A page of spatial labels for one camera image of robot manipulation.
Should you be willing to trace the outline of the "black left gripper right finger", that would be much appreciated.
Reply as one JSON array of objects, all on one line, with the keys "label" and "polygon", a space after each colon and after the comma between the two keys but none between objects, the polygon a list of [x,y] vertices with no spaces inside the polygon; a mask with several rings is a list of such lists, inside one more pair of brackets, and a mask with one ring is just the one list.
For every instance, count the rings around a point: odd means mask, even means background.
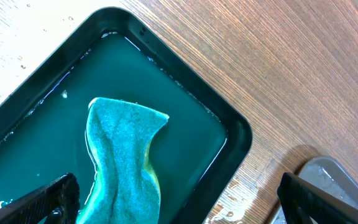
[{"label": "black left gripper right finger", "polygon": [[358,224],[358,209],[286,172],[277,195],[288,224]]}]

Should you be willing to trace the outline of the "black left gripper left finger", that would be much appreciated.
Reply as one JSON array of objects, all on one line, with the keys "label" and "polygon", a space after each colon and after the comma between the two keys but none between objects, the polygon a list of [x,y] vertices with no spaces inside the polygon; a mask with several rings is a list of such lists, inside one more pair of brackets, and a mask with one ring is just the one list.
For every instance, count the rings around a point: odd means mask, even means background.
[{"label": "black left gripper left finger", "polygon": [[80,209],[80,187],[67,173],[0,208],[0,224],[75,223]]}]

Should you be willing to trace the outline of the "green yellow sponge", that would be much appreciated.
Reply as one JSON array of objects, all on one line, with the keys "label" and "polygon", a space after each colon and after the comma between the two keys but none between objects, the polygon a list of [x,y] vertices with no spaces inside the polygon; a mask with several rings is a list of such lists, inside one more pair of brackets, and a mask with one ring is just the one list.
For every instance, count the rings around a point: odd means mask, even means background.
[{"label": "green yellow sponge", "polygon": [[168,119],[136,103],[91,101],[85,137],[96,174],[77,223],[158,222],[161,191],[149,149]]}]

